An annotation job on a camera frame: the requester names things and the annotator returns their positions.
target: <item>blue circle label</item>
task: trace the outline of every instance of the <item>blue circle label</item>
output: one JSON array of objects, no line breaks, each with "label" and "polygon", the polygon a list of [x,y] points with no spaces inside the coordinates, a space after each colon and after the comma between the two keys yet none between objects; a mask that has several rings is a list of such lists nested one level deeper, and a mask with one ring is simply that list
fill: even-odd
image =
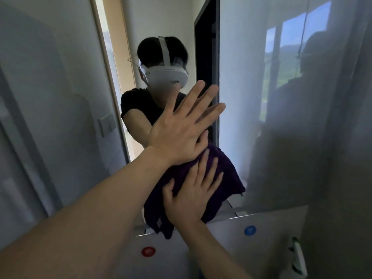
[{"label": "blue circle label", "polygon": [[247,235],[247,236],[252,236],[256,233],[256,231],[257,231],[256,227],[251,225],[251,226],[247,226],[244,229],[244,234]]}]

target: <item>black t-shirt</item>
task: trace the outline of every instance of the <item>black t-shirt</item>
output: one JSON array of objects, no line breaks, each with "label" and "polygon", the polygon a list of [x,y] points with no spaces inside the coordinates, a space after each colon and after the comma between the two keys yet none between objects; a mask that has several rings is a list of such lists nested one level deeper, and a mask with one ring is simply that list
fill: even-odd
[{"label": "black t-shirt", "polygon": [[[174,110],[178,108],[185,96],[183,93],[178,93]],[[154,125],[164,111],[156,105],[147,89],[132,89],[121,96],[121,117],[123,118],[133,108],[143,112],[151,125]]]}]

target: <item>vr headset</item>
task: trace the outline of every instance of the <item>vr headset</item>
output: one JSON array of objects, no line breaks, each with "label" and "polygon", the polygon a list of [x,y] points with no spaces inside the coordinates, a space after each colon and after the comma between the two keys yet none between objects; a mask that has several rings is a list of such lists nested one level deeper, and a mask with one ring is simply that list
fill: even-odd
[{"label": "vr headset", "polygon": [[164,37],[159,36],[158,38],[161,51],[163,52],[164,65],[156,65],[147,68],[139,61],[139,69],[144,76],[145,83],[152,88],[169,86],[170,84],[176,83],[179,83],[181,88],[185,87],[189,73],[183,67],[183,62],[176,61],[171,64],[167,42]]}]

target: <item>red circle label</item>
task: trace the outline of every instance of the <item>red circle label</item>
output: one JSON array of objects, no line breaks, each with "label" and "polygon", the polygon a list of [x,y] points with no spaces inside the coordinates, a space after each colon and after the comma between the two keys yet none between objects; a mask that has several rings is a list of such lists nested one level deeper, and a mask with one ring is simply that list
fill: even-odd
[{"label": "red circle label", "polygon": [[152,257],[155,254],[156,250],[154,247],[146,247],[142,249],[142,255],[144,257]]}]

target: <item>purple cloth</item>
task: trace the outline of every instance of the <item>purple cloth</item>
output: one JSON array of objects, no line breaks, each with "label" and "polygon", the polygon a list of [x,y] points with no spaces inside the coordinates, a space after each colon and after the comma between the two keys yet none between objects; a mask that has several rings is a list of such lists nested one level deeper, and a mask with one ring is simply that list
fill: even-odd
[{"label": "purple cloth", "polygon": [[[207,161],[206,174],[212,166],[214,157],[218,157],[218,166],[214,180],[222,171],[224,172],[224,177],[220,186],[217,188],[216,192],[212,195],[207,204],[207,208],[202,216],[202,221],[204,223],[211,221],[216,216],[217,211],[222,205],[222,202],[228,197],[233,194],[241,194],[245,192],[245,188],[239,179],[234,165],[224,154],[224,152],[212,144],[208,145],[208,149],[210,152]],[[164,185],[169,183],[171,178],[174,178],[173,196],[176,196],[182,187],[189,169],[201,159],[202,155],[203,153],[200,154],[197,159],[189,163],[184,163],[169,168],[156,184],[155,188],[145,202],[144,209],[146,223],[152,229],[154,229],[156,233],[162,232],[165,236],[165,239],[170,239],[172,237],[174,226],[169,222],[165,214],[162,188]]]}]

